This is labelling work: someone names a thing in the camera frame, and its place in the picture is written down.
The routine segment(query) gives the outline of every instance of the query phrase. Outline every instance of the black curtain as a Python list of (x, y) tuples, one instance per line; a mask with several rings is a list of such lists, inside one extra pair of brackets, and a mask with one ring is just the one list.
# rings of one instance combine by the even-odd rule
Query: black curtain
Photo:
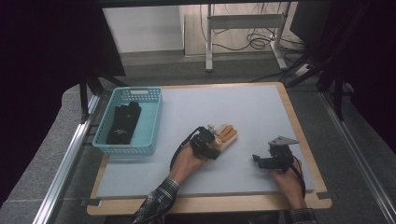
[(125, 76), (103, 10), (55, 1), (0, 2), (1, 202), (82, 76)]
[(396, 153), (396, 3), (374, 1), (343, 55), (351, 101)]

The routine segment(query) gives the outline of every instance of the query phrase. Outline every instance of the human arm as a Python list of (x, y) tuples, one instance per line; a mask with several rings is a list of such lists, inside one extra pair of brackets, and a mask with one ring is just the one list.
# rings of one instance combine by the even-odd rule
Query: human arm
[[(294, 159), (293, 166), (300, 168), (301, 162)], [(302, 194), (302, 187), (298, 180), (297, 174), (289, 169), (284, 174), (278, 170), (269, 170), (271, 176), (274, 178), (279, 190), (285, 195), (290, 205), (290, 210), (285, 212), (285, 219), (287, 223), (292, 224), (315, 224), (318, 223), (314, 211), (306, 207), (306, 202)]]
[(163, 223), (164, 215), (173, 206), (179, 185), (203, 166), (208, 159), (194, 157), (190, 143), (178, 153), (168, 177), (152, 191), (134, 214), (133, 223)]

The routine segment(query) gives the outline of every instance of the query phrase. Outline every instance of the blue plastic basket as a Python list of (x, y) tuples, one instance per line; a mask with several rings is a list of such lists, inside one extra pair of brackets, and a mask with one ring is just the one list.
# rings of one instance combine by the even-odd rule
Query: blue plastic basket
[[(138, 102), (142, 108), (129, 145), (108, 145), (107, 135), (113, 125), (116, 106)], [(107, 105), (92, 145), (107, 154), (149, 156), (155, 152), (163, 98), (161, 87), (116, 88)]]

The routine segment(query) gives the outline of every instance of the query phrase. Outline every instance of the black cable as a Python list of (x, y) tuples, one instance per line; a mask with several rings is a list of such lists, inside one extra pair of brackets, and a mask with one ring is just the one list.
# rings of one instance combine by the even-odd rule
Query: black cable
[(289, 78), (289, 76), (292, 75), (288, 74), (289, 71), (297, 68), (302, 62), (304, 62), (308, 56), (312, 53), (315, 52), (316, 50), (320, 49), (322, 46), (324, 46), (325, 44), (327, 44), (328, 42), (332, 41), (334, 38), (337, 37), (338, 33), (344, 29), (344, 27), (347, 25), (348, 22), (348, 18), (351, 15), (345, 15), (345, 17), (341, 20), (341, 22), (338, 24), (338, 26), (332, 31), (332, 33), (330, 35), (328, 35), (324, 40), (322, 40), (320, 43), (318, 43), (316, 46), (314, 46), (313, 48), (306, 50), (305, 53), (303, 54), (302, 57), (299, 58), (299, 60), (297, 60), (296, 63), (294, 63), (291, 67), (288, 68), (288, 70), (284, 73), (284, 75), (279, 79), (279, 82), (283, 83), (285, 86), (289, 86), (287, 83), (287, 79)]
[(289, 52), (289, 53), (285, 53), (285, 59), (288, 61), (288, 62), (291, 62), (291, 63), (296, 63), (297, 61), (292, 61), (291, 59), (289, 59), (288, 58), (288, 54), (296, 54), (296, 53), (298, 53), (298, 52)]
[(263, 77), (258, 77), (258, 78), (256, 78), (256, 79), (250, 80), (249, 83), (255, 82), (255, 81), (258, 81), (258, 80), (261, 80), (261, 79), (264, 79), (264, 78), (268, 78), (268, 77), (274, 77), (274, 76), (281, 75), (281, 74), (283, 74), (283, 72), (278, 72), (278, 73), (273, 73), (273, 74), (271, 74), (271, 75), (266, 75), (266, 76), (263, 76)]
[(287, 48), (281, 44), (279, 44), (279, 48), (283, 49), (283, 51), (285, 52), (295, 52), (295, 53), (304, 53), (305, 49), (291, 49), (291, 48)]
[[(228, 12), (228, 14), (230, 14), (230, 12), (228, 11), (228, 9), (227, 9), (227, 4), (224, 4), (225, 5), (225, 10)], [(215, 6), (216, 6), (216, 4), (213, 4), (213, 15), (215, 15)], [(216, 34), (216, 35), (219, 35), (219, 34), (221, 34), (221, 33), (223, 33), (223, 32), (226, 32), (226, 31), (228, 31), (229, 29), (224, 29), (224, 30), (222, 30), (222, 31), (220, 31), (220, 32), (217, 32), (216, 33), (216, 31), (215, 30), (213, 30), (213, 33), (214, 34)]]
[(174, 165), (174, 163), (175, 163), (175, 161), (176, 161), (177, 155), (180, 153), (181, 149), (183, 149), (183, 147), (184, 147), (187, 143), (190, 142), (190, 140), (192, 139), (192, 136), (193, 136), (196, 132), (201, 131), (202, 129), (203, 129), (203, 127), (198, 127), (198, 128), (196, 128), (192, 133), (189, 134), (189, 136), (187, 136), (186, 139), (184, 139), (184, 141), (180, 144), (180, 146), (178, 146), (178, 148), (177, 148), (175, 154), (174, 154), (173, 157), (172, 157), (171, 164), (170, 164), (170, 166), (169, 166), (169, 171), (172, 170), (172, 167), (173, 167), (173, 165)]
[(275, 36), (275, 32), (270, 30), (269, 28), (265, 28), (267, 31), (269, 31), (273, 36)]
[(282, 4), (282, 2), (279, 2), (279, 6), (277, 7), (277, 12), (276, 12), (276, 14), (278, 14), (278, 13), (279, 13), (279, 10), (280, 10), (280, 4)]
[(259, 13), (259, 3), (257, 3), (256, 6), (253, 9), (251, 9), (250, 14), (253, 14), (255, 8), (257, 8), (257, 13)]
[[(264, 5), (265, 4), (262, 5), (261, 12), (264, 11)], [(202, 20), (202, 5), (200, 5), (200, 22), (201, 22), (201, 32), (202, 32), (202, 35), (204, 37), (205, 42), (207, 43), (207, 39), (206, 39), (205, 32), (204, 32), (203, 20)], [(225, 32), (227, 30), (223, 30), (223, 31), (218, 32), (218, 33), (214, 32), (214, 33), (215, 34), (220, 34), (220, 33), (223, 33), (223, 32)], [(231, 48), (225, 47), (223, 45), (213, 44), (213, 43), (212, 43), (212, 46), (217, 46), (217, 47), (221, 47), (221, 48), (232, 50), (232, 51), (238, 51), (238, 50), (246, 49), (248, 47), (252, 47), (254, 49), (264, 49), (271, 42), (271, 38), (269, 38), (269, 37), (267, 37), (265, 35), (260, 35), (260, 34), (255, 33), (256, 30), (257, 29), (255, 28), (251, 34), (247, 33), (248, 43), (244, 47), (242, 47), (240, 49), (231, 49)]]
[(269, 5), (269, 3), (267, 3), (267, 6), (265, 6), (265, 9), (264, 9), (264, 12), (263, 12), (264, 14), (267, 11), (268, 5)]
[(295, 156), (293, 156), (293, 157), (295, 160), (297, 160), (298, 167), (299, 167), (300, 171), (298, 171), (297, 168), (293, 164), (290, 166), (290, 168), (297, 175), (297, 179), (300, 182), (300, 186), (301, 186), (301, 193), (303, 195), (303, 198), (305, 198), (306, 189), (305, 189), (305, 181), (304, 181), (304, 176), (303, 176), (303, 169), (302, 169), (301, 164), (298, 161), (298, 159)]
[(289, 42), (289, 43), (293, 43), (293, 44), (300, 44), (300, 45), (305, 45), (305, 43), (301, 43), (301, 42), (295, 42), (295, 41), (287, 40), (287, 39), (284, 39), (284, 38), (282, 38), (282, 37), (280, 37), (280, 39), (281, 39), (281, 40), (283, 40), (283, 41)]

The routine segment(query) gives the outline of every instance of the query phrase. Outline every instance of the black wrist strap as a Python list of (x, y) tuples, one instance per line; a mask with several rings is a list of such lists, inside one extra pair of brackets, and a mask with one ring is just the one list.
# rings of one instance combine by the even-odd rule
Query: black wrist strap
[[(295, 156), (293, 156), (293, 157), (294, 157), (295, 160), (297, 160), (298, 165), (299, 165), (299, 169), (300, 169), (300, 171), (302, 172), (303, 170), (302, 170), (302, 167), (301, 167), (300, 162), (298, 161), (298, 159), (297, 159)], [(297, 168), (296, 168), (293, 164), (290, 166), (290, 168), (291, 168), (291, 170), (294, 171), (294, 173), (297, 175), (298, 181), (300, 182), (300, 185), (301, 185), (301, 193), (302, 193), (302, 195), (303, 195), (303, 198), (305, 198), (306, 189), (305, 189), (304, 177), (303, 177), (303, 175), (297, 170)]]
[(178, 155), (178, 153), (180, 153), (180, 151), (181, 151), (181, 149), (187, 144), (187, 143), (189, 143), (189, 141), (191, 140), (191, 138), (192, 138), (192, 136), (196, 133), (196, 132), (198, 132), (200, 129), (202, 129), (202, 128), (204, 128), (204, 127), (198, 127), (198, 128), (196, 128), (181, 144), (180, 144), (180, 146), (178, 146), (178, 148), (177, 148), (177, 150), (176, 150), (176, 152), (175, 152), (175, 154), (174, 154), (174, 156), (172, 157), (172, 160), (171, 160), (171, 165), (170, 165), (170, 168), (169, 168), (169, 170), (172, 170), (172, 167), (173, 167), (173, 165), (174, 165), (174, 163), (175, 163), (175, 160), (176, 160), (176, 158), (177, 158), (177, 155)]

